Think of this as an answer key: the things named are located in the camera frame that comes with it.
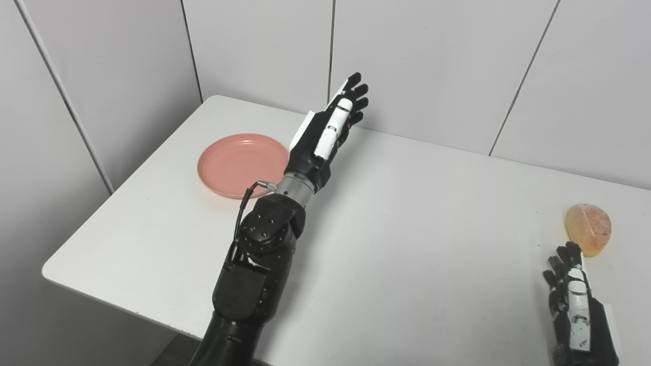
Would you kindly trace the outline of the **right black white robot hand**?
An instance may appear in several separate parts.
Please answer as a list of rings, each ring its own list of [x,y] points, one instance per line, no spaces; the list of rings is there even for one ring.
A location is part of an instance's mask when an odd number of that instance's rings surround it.
[[[620,358],[604,304],[593,296],[583,251],[568,241],[548,259],[542,275],[549,286],[548,308],[556,345],[554,365],[619,365]]]

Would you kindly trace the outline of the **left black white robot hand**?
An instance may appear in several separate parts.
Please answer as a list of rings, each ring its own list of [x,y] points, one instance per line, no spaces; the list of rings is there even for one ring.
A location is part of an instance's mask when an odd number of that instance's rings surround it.
[[[364,118],[368,85],[361,80],[360,72],[351,74],[323,111],[307,114],[291,142],[284,173],[302,176],[315,194],[330,180],[332,161],[351,127]]]

